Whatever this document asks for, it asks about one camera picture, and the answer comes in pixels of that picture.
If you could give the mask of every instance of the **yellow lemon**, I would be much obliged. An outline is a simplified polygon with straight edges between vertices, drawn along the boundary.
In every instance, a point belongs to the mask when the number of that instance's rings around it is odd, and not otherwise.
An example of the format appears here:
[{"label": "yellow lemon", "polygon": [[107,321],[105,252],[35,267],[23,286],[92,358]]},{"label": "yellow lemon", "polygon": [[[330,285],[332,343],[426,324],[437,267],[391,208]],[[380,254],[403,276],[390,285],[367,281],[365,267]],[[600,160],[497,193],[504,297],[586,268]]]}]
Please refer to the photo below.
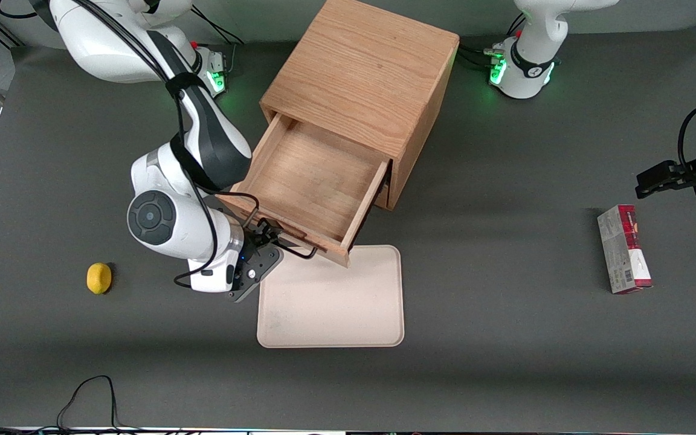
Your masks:
[{"label": "yellow lemon", "polygon": [[94,294],[105,294],[111,286],[111,269],[105,263],[95,263],[88,268],[88,289]]}]

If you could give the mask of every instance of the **red and white box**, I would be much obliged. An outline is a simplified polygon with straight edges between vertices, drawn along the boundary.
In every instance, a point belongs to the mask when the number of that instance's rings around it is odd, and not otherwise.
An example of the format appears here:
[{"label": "red and white box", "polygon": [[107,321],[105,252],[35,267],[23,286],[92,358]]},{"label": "red and white box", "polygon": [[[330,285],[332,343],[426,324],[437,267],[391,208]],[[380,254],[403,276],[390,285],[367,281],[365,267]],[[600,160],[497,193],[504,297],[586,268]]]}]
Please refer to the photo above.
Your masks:
[{"label": "red and white box", "polygon": [[605,264],[613,294],[625,295],[652,287],[649,268],[638,243],[634,205],[621,204],[598,217]]}]

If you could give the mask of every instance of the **wooden cabinet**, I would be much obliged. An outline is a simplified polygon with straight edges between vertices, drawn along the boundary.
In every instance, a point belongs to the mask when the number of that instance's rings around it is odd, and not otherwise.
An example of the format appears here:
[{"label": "wooden cabinet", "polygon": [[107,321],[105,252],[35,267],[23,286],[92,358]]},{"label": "wooden cabinet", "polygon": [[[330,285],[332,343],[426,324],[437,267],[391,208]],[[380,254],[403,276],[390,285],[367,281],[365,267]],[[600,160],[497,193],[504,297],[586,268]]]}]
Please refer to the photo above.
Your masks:
[{"label": "wooden cabinet", "polygon": [[[327,0],[260,101],[270,122],[232,191],[259,218],[348,266],[373,203],[394,209],[442,105],[456,34]],[[241,216],[240,196],[221,200]]]}]

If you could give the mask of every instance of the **gray table surface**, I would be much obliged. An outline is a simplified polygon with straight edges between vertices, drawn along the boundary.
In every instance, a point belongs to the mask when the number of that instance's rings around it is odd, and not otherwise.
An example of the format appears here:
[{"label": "gray table surface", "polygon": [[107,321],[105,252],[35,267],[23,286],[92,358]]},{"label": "gray table surface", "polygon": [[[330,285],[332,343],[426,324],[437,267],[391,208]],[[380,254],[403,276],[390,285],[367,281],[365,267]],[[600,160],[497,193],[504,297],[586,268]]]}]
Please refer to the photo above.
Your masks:
[{"label": "gray table surface", "polygon": [[[221,106],[250,143],[291,48],[237,51]],[[49,424],[105,373],[138,426],[696,433],[696,198],[637,202],[655,287],[626,297],[608,292],[595,221],[674,159],[696,28],[570,36],[530,101],[458,62],[397,210],[373,209],[358,239],[401,251],[394,349],[263,349],[257,295],[171,284],[185,262],[139,245],[124,217],[130,164],[176,131],[163,86],[16,54],[0,117],[0,425]],[[104,297],[85,288],[99,261],[119,269]],[[105,425],[108,405],[89,385],[67,423]]]}]

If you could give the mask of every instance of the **black cable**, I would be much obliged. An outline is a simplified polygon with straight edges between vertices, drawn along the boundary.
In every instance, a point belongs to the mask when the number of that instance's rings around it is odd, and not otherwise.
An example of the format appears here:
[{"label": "black cable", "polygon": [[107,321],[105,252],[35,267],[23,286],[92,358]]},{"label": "black cable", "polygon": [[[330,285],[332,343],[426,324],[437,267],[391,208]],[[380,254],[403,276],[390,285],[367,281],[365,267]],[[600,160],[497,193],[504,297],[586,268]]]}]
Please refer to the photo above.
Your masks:
[{"label": "black cable", "polygon": [[227,38],[227,35],[225,35],[221,30],[219,30],[219,29],[218,29],[212,22],[210,22],[210,20],[207,19],[203,14],[199,13],[199,12],[196,11],[195,9],[192,9],[192,11],[193,11],[193,14],[196,14],[196,15],[199,16],[202,20],[207,21],[207,22],[211,25],[211,28],[213,28],[213,29],[215,30],[215,32],[219,33],[219,36],[221,36],[222,39],[224,39],[224,42],[227,42],[228,44],[232,44],[232,41],[230,41],[230,39]]},{"label": "black cable", "polygon": [[506,35],[511,36],[515,28],[519,27],[525,21],[525,14],[520,12],[519,16],[515,17],[512,24],[509,25],[509,30],[506,30]]},{"label": "black cable", "polygon": [[71,395],[71,399],[69,399],[69,402],[64,405],[63,408],[61,408],[60,412],[58,412],[58,415],[56,416],[56,426],[61,429],[61,430],[66,430],[68,429],[66,426],[63,424],[63,416],[66,414],[66,411],[69,410],[69,408],[74,404],[74,400],[77,399],[77,395],[80,393],[80,389],[82,389],[83,386],[85,386],[86,383],[91,382],[95,379],[100,379],[103,378],[105,379],[108,384],[109,384],[109,393],[111,394],[111,426],[114,427],[114,429],[119,430],[119,426],[125,426],[124,424],[120,423],[120,419],[118,418],[118,413],[117,413],[117,397],[114,394],[114,384],[111,382],[111,378],[108,377],[107,375],[97,375],[93,376],[91,378],[87,378],[83,382],[80,383],[80,385],[77,386],[77,388],[74,389],[74,393]]},{"label": "black cable", "polygon": [[243,196],[244,198],[250,198],[252,201],[254,201],[254,209],[251,210],[251,214],[246,217],[246,220],[243,222],[243,228],[246,228],[249,226],[251,223],[251,220],[254,219],[254,215],[257,214],[259,211],[259,199],[257,199],[256,196],[252,195],[251,193],[243,193],[243,192],[215,192],[213,193],[214,195],[224,195],[224,196]]},{"label": "black cable", "polygon": [[691,173],[691,170],[689,168],[689,163],[686,161],[686,157],[684,156],[684,137],[686,135],[686,129],[689,126],[689,121],[696,115],[696,108],[694,108],[693,111],[689,112],[689,115],[687,115],[686,118],[684,118],[684,122],[681,124],[681,128],[678,132],[678,161],[681,165],[682,168],[688,173],[690,176],[693,178],[696,178],[696,176]]},{"label": "black cable", "polygon": [[463,51],[467,51],[469,53],[474,53],[474,54],[484,54],[483,50],[473,49],[472,47],[467,47],[464,44],[458,44],[458,49],[463,50]]},{"label": "black cable", "polygon": [[[246,42],[244,42],[243,39],[239,38],[239,37],[238,37],[237,35],[235,35],[234,33],[230,32],[230,31],[227,30],[226,28],[221,27],[221,25],[218,25],[218,24],[216,24],[215,22],[213,22],[213,21],[211,21],[210,19],[208,19],[208,17],[206,17],[205,14],[202,13],[201,9],[199,9],[197,6],[193,5],[192,11],[193,11],[194,14],[196,14],[196,15],[199,16],[199,17],[201,17],[202,20],[204,20],[205,22],[208,22],[208,23],[211,25],[211,27],[213,27],[213,28],[214,28],[217,32],[219,32],[220,34],[221,34],[222,32],[227,33],[228,35],[230,35],[230,36],[234,37],[235,39],[237,39],[237,41],[240,42],[241,45],[246,44]],[[229,39],[227,39],[226,36],[222,35],[222,37],[224,37],[224,39],[227,41],[227,43],[230,44],[230,41],[229,41]]]},{"label": "black cable", "polygon": [[162,429],[156,430],[156,429],[141,429],[141,428],[132,428],[135,430],[127,430],[122,427],[109,427],[109,428],[103,428],[103,429],[75,429],[71,427],[66,427],[64,429],[60,429],[55,426],[45,426],[45,427],[40,427],[35,430],[20,430],[16,429],[14,427],[0,427],[0,435],[37,435],[41,433],[41,435],[88,435],[88,434],[93,434],[93,435],[108,435],[109,433],[116,433],[118,435],[122,434],[127,434],[127,435],[143,435],[143,434],[151,434],[151,435],[195,435],[196,433],[226,433],[226,430],[201,430],[201,432],[194,432],[194,431],[185,431],[182,429],[176,430],[176,431],[171,431],[171,432],[163,432]]},{"label": "black cable", "polygon": [[[179,139],[182,141],[182,145],[184,145],[186,144],[186,141],[184,138],[184,118],[182,115],[182,104],[179,101],[179,97],[174,97],[174,102],[176,102],[176,115],[179,118]],[[216,249],[218,248],[218,246],[216,246],[216,227],[215,225],[213,225],[213,218],[211,217],[211,212],[208,210],[208,207],[202,200],[202,196],[198,192],[198,188],[195,185],[195,182],[193,181],[193,178],[190,176],[188,171],[186,171],[185,168],[182,168],[182,172],[184,173],[184,176],[187,178],[187,180],[190,181],[190,186],[193,188],[195,198],[199,203],[201,203],[201,208],[205,214],[205,220],[208,221],[208,226],[211,230],[211,256],[208,258],[208,260],[204,264],[202,264],[201,267],[194,270],[188,270],[185,273],[180,273],[179,275],[176,275],[173,278],[173,283],[177,286],[184,287],[185,289],[192,289],[193,287],[190,286],[190,284],[182,283],[180,279],[186,278],[187,276],[195,275],[196,273],[199,273],[206,267],[208,267],[213,262],[213,259],[216,258]]]},{"label": "black cable", "polygon": [[482,67],[490,66],[488,63],[480,63],[476,60],[473,60],[472,58],[468,57],[466,54],[462,53],[460,50],[456,51],[456,55],[461,57],[461,59],[464,59],[465,61],[471,63],[472,65],[482,66]]},{"label": "black cable", "polygon": [[160,80],[162,80],[163,82],[166,82],[168,80],[165,71],[163,71],[163,69],[157,63],[152,53],[150,53],[149,50],[147,50],[147,48],[144,47],[144,44],[141,43],[141,41],[136,39],[135,36],[128,32],[127,28],[122,27],[122,25],[119,22],[117,22],[117,20],[115,20],[113,17],[111,17],[106,11],[104,11],[104,9],[100,8],[100,6],[96,5],[90,0],[74,0],[74,2],[77,3],[77,5],[83,7],[86,11],[89,12],[89,14],[91,14],[93,17],[102,22],[116,36],[119,36],[120,39],[123,40],[125,45],[127,45],[131,50],[133,50],[133,52],[141,58],[141,61],[146,63],[146,65],[149,66],[152,69],[152,71],[155,72],[155,74],[158,76],[158,78],[160,78]]},{"label": "black cable", "polygon": [[298,253],[298,251],[295,251],[292,248],[290,248],[286,245],[283,245],[281,242],[273,242],[273,245],[276,245],[279,248],[281,248],[282,250],[287,251],[287,253],[295,254],[295,256],[298,256],[299,258],[305,259],[305,260],[312,259],[315,256],[315,252],[318,251],[318,248],[313,247],[313,249],[310,250],[309,254],[300,254],[300,253]]},{"label": "black cable", "polygon": [[7,12],[2,11],[2,0],[0,0],[0,14],[12,19],[33,18],[36,16],[36,12],[30,12],[27,14],[8,14]]}]

